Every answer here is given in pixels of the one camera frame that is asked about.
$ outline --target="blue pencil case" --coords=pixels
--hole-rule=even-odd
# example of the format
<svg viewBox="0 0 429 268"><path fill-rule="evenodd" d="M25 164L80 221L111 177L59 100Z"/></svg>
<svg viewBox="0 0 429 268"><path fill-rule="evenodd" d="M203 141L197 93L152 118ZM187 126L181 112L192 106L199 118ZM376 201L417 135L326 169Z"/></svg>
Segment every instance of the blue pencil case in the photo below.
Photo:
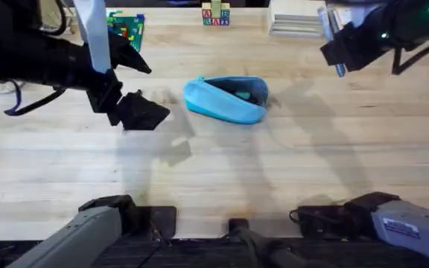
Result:
<svg viewBox="0 0 429 268"><path fill-rule="evenodd" d="M260 77L198 77L185 84L186 107L239 124L254 124L267 113L267 85Z"/></svg>

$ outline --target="white paper stack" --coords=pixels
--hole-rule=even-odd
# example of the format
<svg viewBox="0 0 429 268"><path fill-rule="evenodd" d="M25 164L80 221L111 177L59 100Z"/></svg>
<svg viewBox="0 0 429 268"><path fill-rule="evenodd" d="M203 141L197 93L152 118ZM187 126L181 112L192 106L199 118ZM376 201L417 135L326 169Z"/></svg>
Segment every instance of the white paper stack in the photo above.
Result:
<svg viewBox="0 0 429 268"><path fill-rule="evenodd" d="M267 30L270 35L316 37L323 36L317 9L324 1L271 0L267 9Z"/></svg>

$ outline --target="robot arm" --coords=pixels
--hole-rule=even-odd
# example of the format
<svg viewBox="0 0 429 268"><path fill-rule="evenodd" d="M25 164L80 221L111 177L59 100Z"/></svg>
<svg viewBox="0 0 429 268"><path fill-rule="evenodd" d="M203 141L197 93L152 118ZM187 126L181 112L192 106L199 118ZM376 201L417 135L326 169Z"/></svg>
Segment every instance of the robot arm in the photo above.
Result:
<svg viewBox="0 0 429 268"><path fill-rule="evenodd" d="M429 53L429 47L401 64L401 51L412 51L429 40L429 0L327 0L327 4L349 6L376 3L357 27L350 22L333 35L333 40L321 47L330 66L345 65L348 71L358 71L389 50L394 50L392 73L401 74Z"/></svg>
<svg viewBox="0 0 429 268"><path fill-rule="evenodd" d="M304 237L382 240L429 256L429 209L396 195L375 192L344 205L304 205L291 219Z"/></svg>
<svg viewBox="0 0 429 268"><path fill-rule="evenodd" d="M102 6L104 9L104 4L94 5L89 10L92 13L84 9L82 23L89 43L75 45L40 30L38 1L0 0L0 83L21 80L53 86L56 92L51 99L67 88L85 90L94 112L107 114L113 126L121 121L126 130L153 130L165 119L169 110L145 100L140 94L129 93L122 97L123 84L113 71L119 64L147 74L151 70L128 39L113 33L107 36L107 27L104 31L90 27L94 22L95 26L105 23L105 18L100 22L101 18L93 16ZM107 40L107 46L100 44ZM13 115L24 114L38 106L23 108Z"/></svg>

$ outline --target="alphabet block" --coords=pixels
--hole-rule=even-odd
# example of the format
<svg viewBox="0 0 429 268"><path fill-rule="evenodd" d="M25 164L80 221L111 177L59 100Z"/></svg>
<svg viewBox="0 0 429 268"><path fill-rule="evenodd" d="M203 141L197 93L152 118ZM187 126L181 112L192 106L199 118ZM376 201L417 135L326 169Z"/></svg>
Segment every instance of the alphabet block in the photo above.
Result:
<svg viewBox="0 0 429 268"><path fill-rule="evenodd" d="M213 25L219 25L221 23L220 18L212 18L212 23Z"/></svg>
<svg viewBox="0 0 429 268"><path fill-rule="evenodd" d="M201 11L203 18L211 18L212 17L212 11L211 10L202 10Z"/></svg>
<svg viewBox="0 0 429 268"><path fill-rule="evenodd" d="M212 0L212 18L221 17L221 0Z"/></svg>
<svg viewBox="0 0 429 268"><path fill-rule="evenodd" d="M211 25L212 18L203 18L203 25Z"/></svg>
<svg viewBox="0 0 429 268"><path fill-rule="evenodd" d="M229 25L229 18L221 18L220 24L222 26L228 26Z"/></svg>
<svg viewBox="0 0 429 268"><path fill-rule="evenodd" d="M221 10L221 18L229 18L229 10Z"/></svg>

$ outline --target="toy block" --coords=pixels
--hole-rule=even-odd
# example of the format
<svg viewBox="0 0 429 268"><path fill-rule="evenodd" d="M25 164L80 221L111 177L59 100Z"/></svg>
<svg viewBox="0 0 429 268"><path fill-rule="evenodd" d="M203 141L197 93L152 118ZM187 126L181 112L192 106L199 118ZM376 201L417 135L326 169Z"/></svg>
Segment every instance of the toy block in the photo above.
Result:
<svg viewBox="0 0 429 268"><path fill-rule="evenodd" d="M229 18L229 10L221 10L221 18Z"/></svg>
<svg viewBox="0 0 429 268"><path fill-rule="evenodd" d="M221 0L212 0L212 18L221 17Z"/></svg>
<svg viewBox="0 0 429 268"><path fill-rule="evenodd" d="M203 25L211 25L212 18L203 18Z"/></svg>
<svg viewBox="0 0 429 268"><path fill-rule="evenodd" d="M211 10L202 10L203 18L211 18L212 17L212 11Z"/></svg>
<svg viewBox="0 0 429 268"><path fill-rule="evenodd" d="M228 26L229 25L229 18L221 18L220 24L222 26Z"/></svg>

